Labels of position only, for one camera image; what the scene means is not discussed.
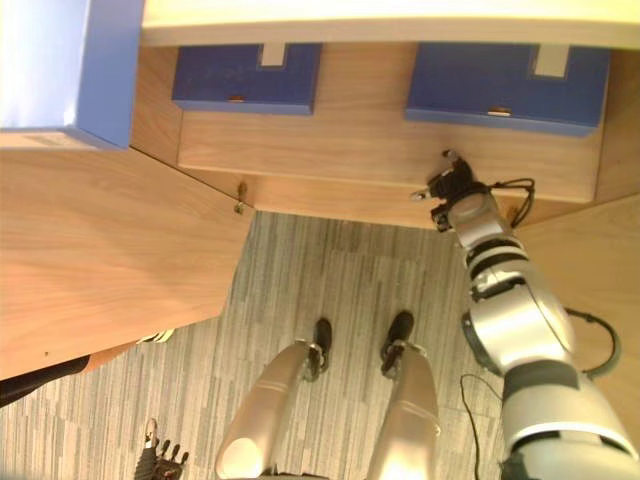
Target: gray striped carpet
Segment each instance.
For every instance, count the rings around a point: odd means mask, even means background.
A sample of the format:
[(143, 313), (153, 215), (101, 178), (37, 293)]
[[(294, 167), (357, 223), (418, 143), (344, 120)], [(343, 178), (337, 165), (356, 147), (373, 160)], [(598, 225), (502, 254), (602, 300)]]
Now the gray striped carpet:
[[(215, 478), (225, 426), (262, 368), (319, 316), (334, 326), (329, 371), (299, 390), (279, 467), (333, 480), (365, 478), (391, 382), (378, 349), (400, 309), (429, 354), (442, 435), (436, 478), (473, 478), (474, 447), (459, 377), (475, 365), (459, 329), (466, 277), (453, 237), (435, 232), (260, 213), (225, 313), (140, 345), (99, 370), (52, 382), (0, 410), (0, 478), (128, 479), (144, 423), (191, 457), (183, 478)], [(468, 379), (483, 479), (499, 476), (499, 402)]]

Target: blue drawer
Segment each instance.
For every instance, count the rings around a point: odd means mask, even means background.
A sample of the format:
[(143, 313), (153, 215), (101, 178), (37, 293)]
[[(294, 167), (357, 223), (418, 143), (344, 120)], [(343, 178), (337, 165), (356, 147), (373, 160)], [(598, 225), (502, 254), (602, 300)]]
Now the blue drawer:
[(182, 47), (173, 101), (185, 110), (311, 115), (320, 44), (287, 45), (261, 67), (261, 45)]
[(408, 120), (583, 136), (599, 124), (609, 51), (571, 47), (564, 77), (534, 74), (532, 45), (424, 43)]

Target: black wire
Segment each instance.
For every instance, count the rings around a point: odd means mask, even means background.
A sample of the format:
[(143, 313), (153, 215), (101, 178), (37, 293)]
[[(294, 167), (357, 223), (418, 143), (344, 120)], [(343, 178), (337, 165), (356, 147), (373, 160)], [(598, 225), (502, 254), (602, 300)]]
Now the black wire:
[(609, 358), (607, 358), (597, 367), (583, 370), (583, 373), (590, 379), (610, 373), (616, 367), (618, 361), (620, 361), (620, 355), (622, 354), (622, 344), (620, 342), (618, 332), (616, 332), (616, 330), (608, 322), (600, 317), (596, 317), (591, 313), (581, 312), (579, 310), (574, 310), (573, 308), (568, 307), (564, 307), (564, 309), (569, 315), (582, 318), (589, 323), (597, 323), (607, 332), (609, 332), (609, 336), (611, 337), (611, 353), (609, 354)]
[(480, 471), (479, 471), (479, 469), (480, 469), (480, 440), (478, 438), (478, 428), (476, 427), (476, 421), (473, 418), (473, 414), (471, 413), (471, 408), (469, 407), (469, 404), (467, 403), (467, 397), (466, 397), (465, 391), (464, 391), (464, 379), (467, 378), (467, 377), (473, 377), (476, 380), (480, 380), (487, 387), (489, 387), (489, 390), (491, 390), (491, 393), (493, 393), (498, 400), (502, 401), (502, 397), (500, 396), (500, 394), (498, 392), (496, 392), (496, 390), (484, 378), (479, 377), (478, 375), (476, 375), (474, 373), (465, 373), (463, 375), (460, 375), (460, 395), (462, 396), (462, 403), (464, 404), (464, 408), (467, 411), (467, 415), (469, 415), (469, 421), (471, 422), (471, 430), (473, 430), (473, 442), (474, 442), (475, 448), (476, 448), (476, 460), (475, 460), (475, 463), (473, 465), (473, 476), (474, 476), (475, 480), (480, 480)]
[(509, 180), (507, 182), (496, 182), (493, 185), (490, 185), (489, 188), (525, 190), (527, 192), (527, 196), (513, 217), (513, 220), (511, 221), (511, 228), (516, 228), (525, 218), (527, 218), (527, 215), (529, 215), (529, 212), (531, 212), (531, 208), (533, 207), (533, 202), (535, 201), (536, 181), (533, 178), (524, 177)]

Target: cabinet door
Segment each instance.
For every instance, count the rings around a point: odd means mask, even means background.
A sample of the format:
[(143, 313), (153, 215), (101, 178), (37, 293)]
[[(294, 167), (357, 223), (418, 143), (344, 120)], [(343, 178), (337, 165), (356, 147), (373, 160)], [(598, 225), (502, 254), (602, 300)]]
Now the cabinet door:
[(235, 203), (133, 149), (0, 152), (0, 378), (218, 315)]

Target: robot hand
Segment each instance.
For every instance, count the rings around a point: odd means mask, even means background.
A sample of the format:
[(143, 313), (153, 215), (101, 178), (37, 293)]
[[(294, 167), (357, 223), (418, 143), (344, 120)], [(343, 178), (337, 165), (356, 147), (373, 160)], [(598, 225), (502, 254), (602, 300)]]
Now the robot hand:
[(180, 463), (177, 463), (176, 456), (180, 451), (180, 444), (176, 444), (171, 451), (171, 457), (166, 459), (165, 454), (171, 441), (165, 440), (158, 455), (156, 448), (160, 441), (157, 433), (158, 424), (155, 419), (151, 418), (145, 429), (144, 450), (136, 466), (135, 480), (178, 480), (182, 475), (184, 464), (189, 458), (189, 452), (184, 452)]

